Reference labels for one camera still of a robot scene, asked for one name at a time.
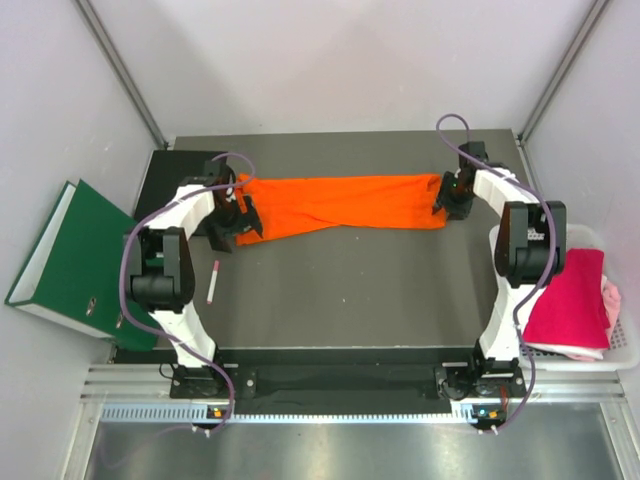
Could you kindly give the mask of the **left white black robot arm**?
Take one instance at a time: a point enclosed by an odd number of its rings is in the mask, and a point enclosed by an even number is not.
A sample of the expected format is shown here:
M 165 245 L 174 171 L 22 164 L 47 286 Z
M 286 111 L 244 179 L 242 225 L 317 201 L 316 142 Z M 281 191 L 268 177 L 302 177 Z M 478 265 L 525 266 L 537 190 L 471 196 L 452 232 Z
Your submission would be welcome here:
M 196 276 L 189 240 L 199 228 L 214 251 L 230 252 L 230 242 L 264 227 L 228 154 L 206 161 L 201 176 L 187 177 L 173 198 L 144 217 L 124 237 L 118 296 L 129 323 L 168 339 L 177 354 L 174 381 L 191 380 L 205 396 L 235 393 L 229 374 L 216 362 L 217 344 L 205 331 L 194 304 Z

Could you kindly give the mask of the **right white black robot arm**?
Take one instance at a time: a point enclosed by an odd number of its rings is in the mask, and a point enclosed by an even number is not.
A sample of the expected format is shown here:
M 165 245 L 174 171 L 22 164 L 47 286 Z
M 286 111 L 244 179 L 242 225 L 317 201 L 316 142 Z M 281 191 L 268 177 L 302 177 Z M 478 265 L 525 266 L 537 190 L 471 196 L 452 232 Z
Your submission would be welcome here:
M 441 178 L 433 213 L 464 220 L 479 199 L 499 216 L 490 233 L 498 294 L 489 323 L 467 365 L 443 368 L 439 382 L 442 395 L 462 400 L 521 384 L 524 329 L 535 302 L 564 268 L 567 226 L 565 205 L 543 201 L 505 166 L 490 162 L 483 142 L 468 141 L 458 153 L 457 170 Z

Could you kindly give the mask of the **orange t shirt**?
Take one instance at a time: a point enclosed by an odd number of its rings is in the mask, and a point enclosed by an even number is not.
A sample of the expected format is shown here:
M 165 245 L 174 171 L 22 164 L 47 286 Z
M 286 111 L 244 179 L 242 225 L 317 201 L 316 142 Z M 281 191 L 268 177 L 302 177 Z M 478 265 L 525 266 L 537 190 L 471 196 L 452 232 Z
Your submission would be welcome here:
M 433 211 L 440 177 L 382 175 L 251 180 L 242 188 L 258 212 L 263 232 L 236 237 L 248 246 L 333 227 L 436 230 L 446 213 Z

